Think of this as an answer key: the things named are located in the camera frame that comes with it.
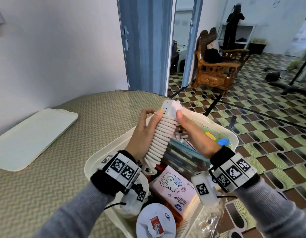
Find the wooden chair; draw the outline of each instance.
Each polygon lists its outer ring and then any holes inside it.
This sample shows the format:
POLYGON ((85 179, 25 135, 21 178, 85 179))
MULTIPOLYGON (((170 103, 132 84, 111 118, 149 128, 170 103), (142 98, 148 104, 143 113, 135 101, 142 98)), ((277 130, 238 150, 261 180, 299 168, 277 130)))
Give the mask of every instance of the wooden chair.
POLYGON ((206 84, 222 89, 222 95, 225 95, 226 91, 230 88, 232 80, 238 75, 238 72, 246 62, 247 58, 245 56, 249 56, 249 50, 221 50, 223 62, 205 62, 204 54, 207 50, 207 45, 216 39, 217 31, 215 27, 211 28, 209 33, 207 30, 203 30, 197 39, 195 54, 197 55, 198 66, 194 88, 197 88, 198 84, 206 84))

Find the coiled white cord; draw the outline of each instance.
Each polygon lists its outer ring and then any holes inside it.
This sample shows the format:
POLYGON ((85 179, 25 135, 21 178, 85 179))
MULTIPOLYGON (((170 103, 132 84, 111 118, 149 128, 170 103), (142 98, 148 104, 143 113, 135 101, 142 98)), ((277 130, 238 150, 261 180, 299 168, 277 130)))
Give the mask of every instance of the coiled white cord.
POLYGON ((144 157, 146 164, 143 165, 142 172, 145 175, 151 176, 157 173, 155 166, 161 163, 170 138, 174 137, 177 125, 178 122, 167 115, 163 115, 163 118, 157 124, 151 146, 144 157))

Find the white lid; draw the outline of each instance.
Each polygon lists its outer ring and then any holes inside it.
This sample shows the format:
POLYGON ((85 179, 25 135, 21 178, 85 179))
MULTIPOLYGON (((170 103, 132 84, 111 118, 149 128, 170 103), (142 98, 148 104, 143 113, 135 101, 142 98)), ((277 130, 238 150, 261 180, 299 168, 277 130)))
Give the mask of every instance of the white lid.
POLYGON ((136 235, 141 238, 175 238, 174 216, 166 206, 150 204, 141 211, 137 219, 136 235))

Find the person's right hand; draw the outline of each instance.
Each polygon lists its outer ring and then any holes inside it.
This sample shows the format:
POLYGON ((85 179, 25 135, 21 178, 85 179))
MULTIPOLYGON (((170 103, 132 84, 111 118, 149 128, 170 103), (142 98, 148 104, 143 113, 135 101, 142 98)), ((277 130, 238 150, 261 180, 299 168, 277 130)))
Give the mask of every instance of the person's right hand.
POLYGON ((221 149, 221 145, 209 138, 194 121, 183 115, 181 110, 176 112, 178 122, 185 128, 188 140, 205 158, 210 159, 221 149))

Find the round table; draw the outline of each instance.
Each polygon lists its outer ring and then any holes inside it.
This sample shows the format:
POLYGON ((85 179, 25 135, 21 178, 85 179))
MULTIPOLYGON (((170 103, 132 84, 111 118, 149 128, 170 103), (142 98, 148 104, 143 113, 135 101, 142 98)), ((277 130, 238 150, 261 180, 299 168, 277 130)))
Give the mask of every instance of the round table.
MULTIPOLYGON (((86 185, 87 159, 133 128, 141 109, 159 109, 166 99, 142 91, 111 91, 55 107, 78 113, 78 120, 25 169, 0 169, 0 237, 31 237, 86 185)), ((90 235, 123 236, 105 214, 90 235)))

